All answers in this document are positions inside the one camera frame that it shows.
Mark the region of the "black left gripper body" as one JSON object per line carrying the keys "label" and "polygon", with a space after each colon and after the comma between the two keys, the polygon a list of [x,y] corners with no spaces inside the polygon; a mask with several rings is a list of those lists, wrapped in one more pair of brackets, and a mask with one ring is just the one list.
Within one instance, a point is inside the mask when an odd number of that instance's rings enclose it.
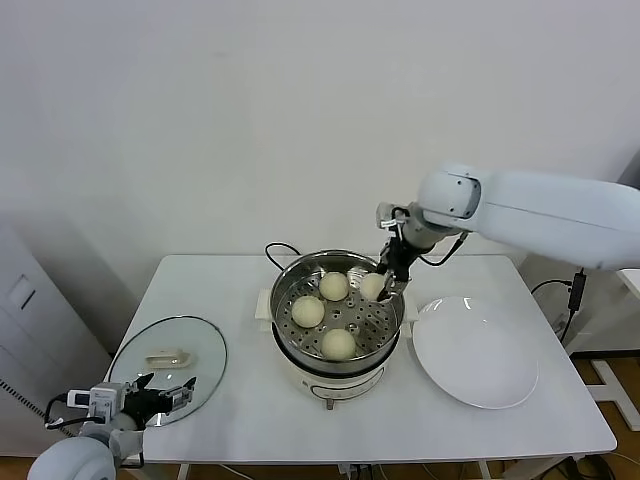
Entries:
{"label": "black left gripper body", "polygon": [[137,430],[144,430],[154,415],[170,413],[172,408],[173,401],[160,393],[130,393],[125,398],[123,413],[132,419]]}

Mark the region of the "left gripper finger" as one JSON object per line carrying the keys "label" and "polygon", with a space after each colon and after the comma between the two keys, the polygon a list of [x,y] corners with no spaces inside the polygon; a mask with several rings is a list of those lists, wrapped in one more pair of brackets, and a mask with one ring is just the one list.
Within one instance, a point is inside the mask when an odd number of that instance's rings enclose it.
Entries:
{"label": "left gripper finger", "polygon": [[153,379],[154,374],[148,373],[145,375],[139,375],[136,379],[131,382],[126,383],[125,387],[125,398],[132,398],[133,396],[138,395],[140,392],[144,392],[146,386]]}
{"label": "left gripper finger", "polygon": [[171,401],[170,412],[180,410],[192,401],[196,381],[197,378],[192,377],[183,385],[167,390],[167,399]]}

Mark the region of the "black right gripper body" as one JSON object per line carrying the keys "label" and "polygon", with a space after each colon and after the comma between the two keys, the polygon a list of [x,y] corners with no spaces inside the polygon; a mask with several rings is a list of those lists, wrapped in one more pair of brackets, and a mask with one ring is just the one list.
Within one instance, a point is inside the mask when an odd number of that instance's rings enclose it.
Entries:
{"label": "black right gripper body", "polygon": [[398,234],[392,235],[382,251],[378,262],[378,273],[389,273],[394,278],[408,278],[411,265],[418,259],[419,250]]}

